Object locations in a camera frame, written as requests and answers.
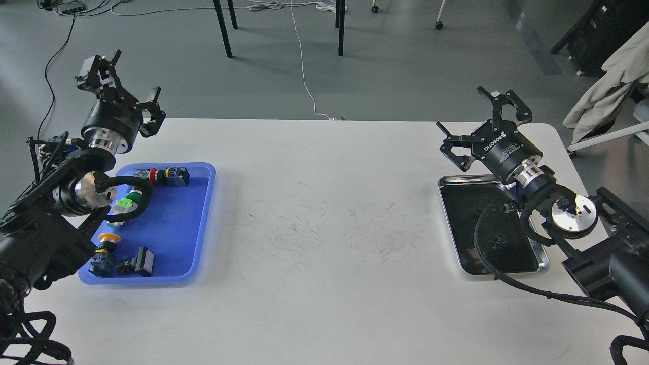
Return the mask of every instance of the power strip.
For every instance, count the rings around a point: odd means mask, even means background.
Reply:
[[[57,10],[61,14],[75,14],[86,9],[86,5],[81,0],[70,1],[69,3],[61,4]]]

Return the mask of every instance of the white cloth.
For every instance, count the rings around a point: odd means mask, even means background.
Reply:
[[[649,82],[649,23],[633,35],[602,65],[606,72],[568,113],[563,125],[574,128],[577,143],[616,112],[635,81]]]

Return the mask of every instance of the black cabinet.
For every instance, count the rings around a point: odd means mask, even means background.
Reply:
[[[552,48],[566,44],[578,74],[601,75],[602,64],[649,21],[649,0],[596,0]]]

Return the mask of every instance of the white cable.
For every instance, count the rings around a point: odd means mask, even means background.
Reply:
[[[309,88],[306,85],[306,76],[304,75],[304,56],[302,55],[302,41],[300,41],[300,34],[297,32],[297,24],[295,23],[295,16],[293,15],[293,0],[291,0],[291,18],[293,18],[293,28],[295,29],[297,42],[300,44],[300,63],[302,65],[302,83],[304,84],[306,93],[309,94],[309,97],[311,97],[311,100],[313,101],[313,113],[315,113],[315,115],[317,116],[325,116],[328,120],[334,120],[333,118],[329,118],[329,116],[326,115],[325,113],[318,113],[318,111],[315,108],[315,99],[313,98],[313,95],[311,95],[311,92],[309,91]]]
[[[315,5],[315,8],[317,10],[320,10],[322,12],[333,12],[336,13],[336,4],[330,4],[327,3],[326,1],[307,1],[303,3],[294,3],[293,0],[291,0],[290,3],[286,4],[281,1],[277,0],[272,0],[272,1],[264,1],[264,0],[249,0],[251,3],[248,5],[248,10],[250,11],[259,11],[263,9],[273,9],[273,10],[279,10],[281,8],[289,7],[297,7],[297,6],[307,6],[307,5]]]

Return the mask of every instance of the black chair leg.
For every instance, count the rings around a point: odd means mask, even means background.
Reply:
[[[336,0],[336,29],[340,28],[340,17],[338,16],[340,9],[340,0]]]
[[[225,29],[223,10],[221,10],[221,2],[219,0],[214,0],[214,8],[216,10],[216,18],[219,20],[219,28],[221,28],[221,37],[223,37],[225,54],[228,55],[228,58],[232,58],[232,49],[230,48],[230,39],[228,38],[228,30]]]
[[[232,21],[232,28],[239,29],[237,25],[237,15],[234,14],[234,5],[232,0],[228,0],[228,9],[230,9],[230,20]]]
[[[340,19],[338,29],[338,55],[343,55],[343,44],[345,43],[345,0],[338,0],[340,6],[336,9],[336,19]]]

